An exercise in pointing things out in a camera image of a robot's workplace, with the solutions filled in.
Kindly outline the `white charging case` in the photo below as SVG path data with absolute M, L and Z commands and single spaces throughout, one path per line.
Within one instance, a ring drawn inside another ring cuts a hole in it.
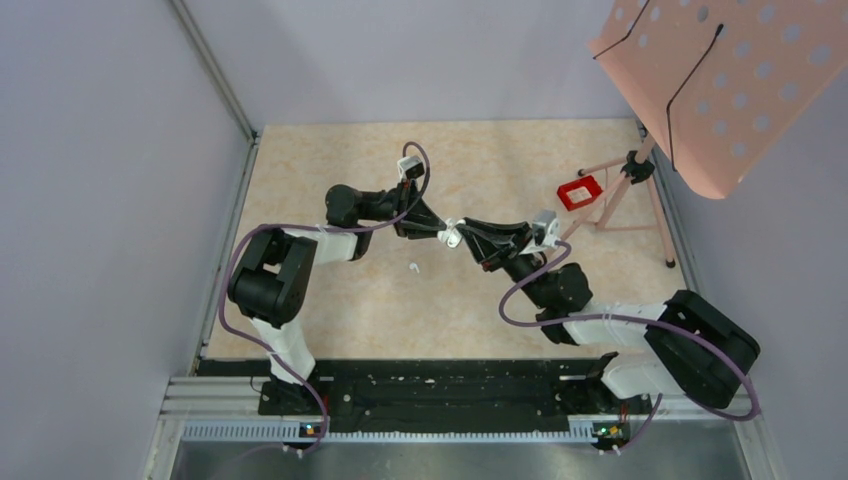
M 462 234 L 456 225 L 448 225 L 445 230 L 439 231 L 437 239 L 450 249 L 457 248 L 463 242 Z

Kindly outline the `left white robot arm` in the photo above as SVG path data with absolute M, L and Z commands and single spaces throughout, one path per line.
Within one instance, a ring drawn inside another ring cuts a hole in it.
M 447 224 L 423 200 L 413 180 L 388 191 L 335 185 L 325 196 L 327 224 L 308 229 L 269 227 L 247 243 L 227 287 L 227 297 L 249 318 L 271 357 L 271 375 L 284 385 L 283 401 L 297 413 L 319 404 L 320 386 L 308 377 L 316 360 L 298 315 L 314 267 L 361 259 L 373 235 L 364 221 L 390 224 L 401 238 L 435 238 Z

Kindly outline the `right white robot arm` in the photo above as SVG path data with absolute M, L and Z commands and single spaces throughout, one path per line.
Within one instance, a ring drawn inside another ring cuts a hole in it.
M 450 248 L 466 245 L 486 272 L 513 281 L 498 304 L 507 324 L 538 328 L 554 344 L 613 349 L 600 376 L 586 385 L 589 404 L 612 412 L 626 399 L 683 395 L 723 418 L 745 421 L 760 411 L 749 372 L 758 342 L 694 291 L 682 289 L 655 304 L 604 304 L 593 299 L 588 277 L 567 260 L 555 214 L 532 223 L 486 223 L 464 218 L 438 234 Z M 744 391 L 747 414 L 728 413 Z

